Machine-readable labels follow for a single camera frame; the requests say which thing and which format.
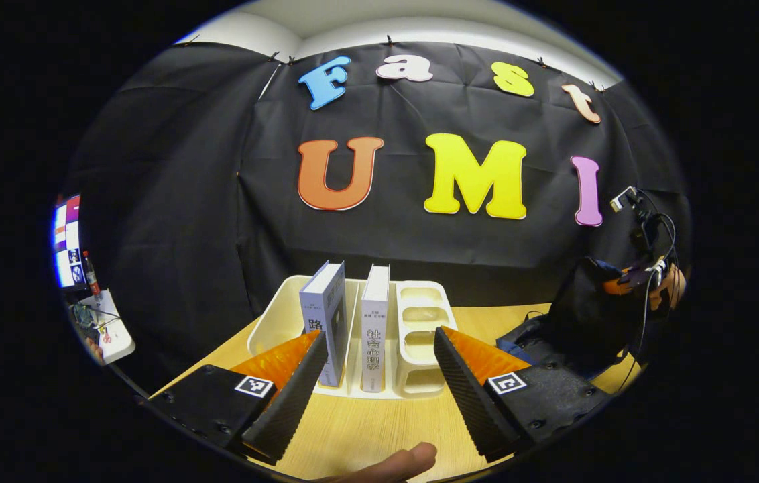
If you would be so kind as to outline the grey patterned book red figure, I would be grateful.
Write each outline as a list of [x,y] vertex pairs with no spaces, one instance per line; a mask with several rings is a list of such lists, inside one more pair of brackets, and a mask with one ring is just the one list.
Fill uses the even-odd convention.
[[361,298],[362,380],[364,392],[384,389],[385,341],[391,267],[371,267]]

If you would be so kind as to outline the cream plastic bookshelf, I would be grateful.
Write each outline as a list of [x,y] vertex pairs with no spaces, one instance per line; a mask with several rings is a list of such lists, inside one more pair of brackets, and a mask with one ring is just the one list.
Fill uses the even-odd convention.
[[[248,337],[249,354],[262,354],[302,333],[305,327],[298,293],[309,279],[297,275],[281,284]],[[435,331],[440,326],[457,329],[444,288],[432,281],[389,282],[384,388],[381,392],[365,392],[361,388],[361,301],[365,284],[364,279],[348,278],[345,282],[347,315],[350,317],[345,375],[339,387],[317,384],[313,391],[335,397],[374,400],[440,395],[446,382],[434,355]]]

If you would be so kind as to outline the red bottle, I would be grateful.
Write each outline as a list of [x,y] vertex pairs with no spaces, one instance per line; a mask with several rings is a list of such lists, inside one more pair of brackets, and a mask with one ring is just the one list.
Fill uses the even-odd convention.
[[88,282],[89,290],[91,290],[91,293],[95,300],[100,301],[101,288],[97,280],[97,275],[95,275],[95,269],[91,261],[91,257],[89,257],[89,252],[87,250],[82,251],[82,258],[85,267],[85,277]]

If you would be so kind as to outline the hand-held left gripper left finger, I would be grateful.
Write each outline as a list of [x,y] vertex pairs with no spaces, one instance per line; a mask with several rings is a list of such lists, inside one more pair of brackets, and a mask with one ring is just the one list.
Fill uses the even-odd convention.
[[150,406],[202,440],[274,465],[327,362],[326,338],[304,333],[231,369],[206,364],[151,397]]

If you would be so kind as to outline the blue schoolbag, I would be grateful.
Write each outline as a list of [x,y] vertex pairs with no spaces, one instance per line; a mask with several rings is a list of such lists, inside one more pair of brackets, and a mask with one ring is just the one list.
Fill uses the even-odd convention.
[[592,380],[618,360],[628,342],[628,322],[617,294],[604,282],[620,277],[608,263],[584,257],[563,279],[545,314],[526,316],[496,339],[496,346],[529,364],[555,362]]

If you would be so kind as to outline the white book dark picture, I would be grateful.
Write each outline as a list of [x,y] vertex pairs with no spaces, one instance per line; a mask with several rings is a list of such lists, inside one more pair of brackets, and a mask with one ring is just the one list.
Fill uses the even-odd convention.
[[345,263],[325,262],[302,287],[299,297],[306,332],[325,333],[328,357],[318,382],[325,387],[339,387],[349,343]]

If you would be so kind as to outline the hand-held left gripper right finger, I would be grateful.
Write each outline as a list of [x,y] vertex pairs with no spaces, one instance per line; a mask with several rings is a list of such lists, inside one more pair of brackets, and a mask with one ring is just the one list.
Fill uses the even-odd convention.
[[488,462],[554,441],[611,400],[563,364],[528,364],[450,327],[436,329],[432,349]]

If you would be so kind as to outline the white side table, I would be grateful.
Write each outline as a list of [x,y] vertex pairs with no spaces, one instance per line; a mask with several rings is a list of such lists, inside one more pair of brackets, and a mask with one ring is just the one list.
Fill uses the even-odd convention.
[[109,290],[101,291],[100,301],[90,296],[74,303],[70,306],[70,315],[81,343],[87,349],[86,337],[90,337],[95,343],[98,343],[99,327],[109,327],[114,343],[109,347],[101,346],[105,365],[121,360],[134,352],[135,342],[126,329]]

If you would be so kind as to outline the black backdrop cloth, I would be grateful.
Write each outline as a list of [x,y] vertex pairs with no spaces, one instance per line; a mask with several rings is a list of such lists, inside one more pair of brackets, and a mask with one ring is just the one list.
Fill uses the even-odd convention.
[[71,159],[82,246],[153,392],[261,315],[286,278],[345,263],[441,284],[454,306],[552,299],[584,256],[631,265],[628,186],[676,224],[689,187],[627,83],[512,53],[396,41],[278,63],[220,43],[165,49]]

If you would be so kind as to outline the computer monitor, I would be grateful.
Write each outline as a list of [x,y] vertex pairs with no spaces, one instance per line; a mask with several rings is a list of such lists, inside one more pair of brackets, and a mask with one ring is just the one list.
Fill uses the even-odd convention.
[[54,273],[62,290],[83,290],[88,282],[82,263],[80,244],[81,195],[74,195],[57,204],[52,223]]

